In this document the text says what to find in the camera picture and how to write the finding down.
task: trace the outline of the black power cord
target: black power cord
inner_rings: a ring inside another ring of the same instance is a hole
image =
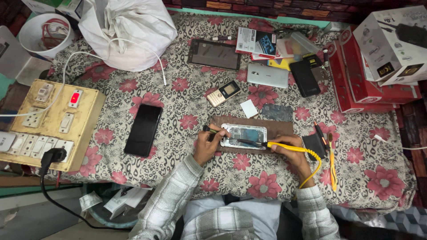
[[[40,187],[41,192],[43,193],[44,197],[46,199],[53,203],[58,208],[61,208],[68,213],[80,218],[83,222],[85,222],[89,227],[94,229],[110,229],[110,230],[120,230],[120,231],[131,231],[131,228],[110,228],[110,227],[95,227],[91,225],[84,217],[80,216],[79,214],[76,214],[75,212],[71,211],[70,209],[62,206],[61,204],[57,203],[55,200],[53,200],[46,192],[46,189],[44,188],[44,176],[47,174],[47,171],[50,167],[50,164],[53,162],[60,162],[65,159],[65,156],[67,156],[67,151],[63,148],[52,148],[51,150],[44,153],[42,159],[41,159],[41,173],[40,173]]]

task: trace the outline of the shirt sleeve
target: shirt sleeve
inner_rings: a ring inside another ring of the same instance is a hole
[[[138,214],[139,220],[129,238],[170,239],[202,173],[203,168],[191,155],[170,171]]]
[[[319,187],[308,187],[296,191],[298,211],[302,219],[304,240],[340,239],[338,224],[326,208]]]

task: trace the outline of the plaid shirt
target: plaid shirt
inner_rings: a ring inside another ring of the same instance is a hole
[[[138,214],[138,222],[129,233],[132,240],[168,240],[175,223],[184,213],[194,188],[203,173],[192,156],[178,164],[161,183]],[[326,208],[317,186],[296,192],[298,208],[303,222],[303,237],[311,239],[339,239],[338,225]],[[202,213],[186,224],[181,239],[259,240],[254,232],[250,213],[232,207],[221,207]]]

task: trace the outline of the white bucket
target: white bucket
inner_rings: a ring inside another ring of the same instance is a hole
[[[70,26],[68,20],[61,15],[46,13],[30,19],[24,24],[24,26],[22,26],[21,31],[19,32],[19,41],[21,42],[22,47],[30,52],[37,53],[50,61],[53,61],[59,51],[71,45],[75,38],[74,31],[70,27],[67,37],[58,46],[49,50],[42,49],[38,45],[43,34],[41,25],[52,18],[59,18]]]

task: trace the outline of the gray pants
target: gray pants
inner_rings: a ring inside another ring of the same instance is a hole
[[[281,204],[278,200],[248,199],[233,202],[227,206],[249,212],[252,215],[255,234],[261,239],[277,240],[276,232],[279,227]],[[220,195],[211,195],[202,199],[189,201],[184,213],[184,228],[188,222],[200,214],[224,206],[224,200]]]

